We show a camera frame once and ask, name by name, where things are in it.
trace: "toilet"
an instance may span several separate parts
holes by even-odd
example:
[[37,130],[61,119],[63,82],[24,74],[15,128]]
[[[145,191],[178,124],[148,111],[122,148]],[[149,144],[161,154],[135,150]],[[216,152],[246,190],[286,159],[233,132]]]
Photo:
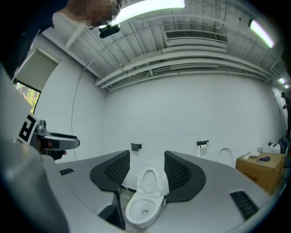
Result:
[[126,206],[127,220],[138,228],[149,227],[160,211],[164,195],[169,193],[166,174],[154,166],[147,166],[138,175],[137,191]]

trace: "ceiling light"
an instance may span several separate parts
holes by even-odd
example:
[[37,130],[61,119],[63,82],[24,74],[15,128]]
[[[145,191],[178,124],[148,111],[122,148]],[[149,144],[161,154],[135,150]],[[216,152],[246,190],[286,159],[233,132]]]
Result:
[[118,16],[110,22],[111,25],[120,24],[135,16],[162,9],[185,8],[184,0],[144,0],[121,9]]
[[285,82],[285,80],[283,78],[281,78],[281,79],[279,79],[279,82],[283,84]]
[[260,37],[263,39],[263,41],[272,48],[274,46],[274,41],[269,37],[269,35],[264,31],[264,29],[256,22],[251,21],[250,28]]

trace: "person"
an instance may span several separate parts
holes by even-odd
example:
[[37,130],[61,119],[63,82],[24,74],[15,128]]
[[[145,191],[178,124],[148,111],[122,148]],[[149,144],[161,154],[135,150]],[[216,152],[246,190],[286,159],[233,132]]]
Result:
[[287,97],[285,92],[281,93],[281,97],[285,99],[286,104],[283,106],[283,109],[287,109],[288,117],[287,117],[287,133],[286,137],[290,137],[290,130],[291,130],[291,106],[290,106],[290,99]]
[[90,26],[106,25],[116,18],[122,0],[42,0],[8,1],[5,7],[11,14],[1,14],[4,23],[0,61],[12,79],[24,62],[37,35],[54,27],[53,14],[61,12],[80,23]]

